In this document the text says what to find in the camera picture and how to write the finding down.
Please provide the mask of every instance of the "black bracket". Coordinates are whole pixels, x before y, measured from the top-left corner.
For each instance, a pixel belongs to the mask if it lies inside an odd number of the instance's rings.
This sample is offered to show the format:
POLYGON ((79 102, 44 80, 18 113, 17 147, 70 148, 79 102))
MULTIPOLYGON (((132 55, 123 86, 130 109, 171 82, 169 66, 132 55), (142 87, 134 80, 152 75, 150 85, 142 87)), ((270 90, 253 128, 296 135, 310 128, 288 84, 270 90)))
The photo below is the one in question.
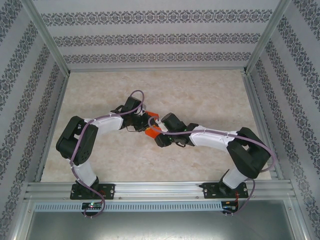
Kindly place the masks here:
POLYGON ((231 189, 228 193, 220 191, 218 182, 204 182, 199 187, 203 189, 205 199, 233 199, 236 198, 236 194, 239 199, 246 199, 249 196, 245 182, 240 183, 237 188, 231 189))
MULTIPOLYGON (((99 183, 97 186, 97 192, 102 194, 105 200, 113 200, 115 196, 115 184, 111 183, 99 183)), ((97 194, 92 194, 91 191, 84 191, 84 188, 82 185, 79 184, 73 184, 71 188, 71 194, 70 194, 71 200, 100 200, 101 197, 99 197, 97 194)))

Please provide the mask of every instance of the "patterned wallpaper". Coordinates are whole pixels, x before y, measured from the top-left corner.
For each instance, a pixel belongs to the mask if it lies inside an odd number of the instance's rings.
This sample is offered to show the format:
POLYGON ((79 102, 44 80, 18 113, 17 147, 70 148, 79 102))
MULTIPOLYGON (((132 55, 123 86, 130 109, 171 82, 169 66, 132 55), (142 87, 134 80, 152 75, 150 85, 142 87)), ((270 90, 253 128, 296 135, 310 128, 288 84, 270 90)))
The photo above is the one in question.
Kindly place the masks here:
POLYGON ((0 240, 33 182, 64 75, 18 0, 0 0, 0 240))
POLYGON ((71 70, 244 67, 278 2, 34 1, 71 70))
POLYGON ((284 177, 320 239, 320 8, 294 0, 251 73, 284 177))

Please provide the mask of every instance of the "marble floor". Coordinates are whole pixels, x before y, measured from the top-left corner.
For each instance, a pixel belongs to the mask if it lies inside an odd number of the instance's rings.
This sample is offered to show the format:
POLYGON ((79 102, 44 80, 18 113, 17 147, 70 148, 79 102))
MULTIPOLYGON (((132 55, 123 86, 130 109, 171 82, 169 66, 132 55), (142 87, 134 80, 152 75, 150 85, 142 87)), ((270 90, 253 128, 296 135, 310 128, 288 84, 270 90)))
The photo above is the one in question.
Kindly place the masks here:
MULTIPOLYGON (((41 181, 75 181, 55 148, 71 117, 105 115, 136 89, 144 92, 147 111, 160 116, 172 112, 186 125, 226 131, 248 127, 257 133, 239 70, 71 73, 41 181)), ((90 162, 100 181, 110 182, 214 181, 234 166, 229 154, 218 149, 160 148, 143 132, 126 129, 96 139, 90 162)), ((270 173, 258 179, 271 179, 270 173)))

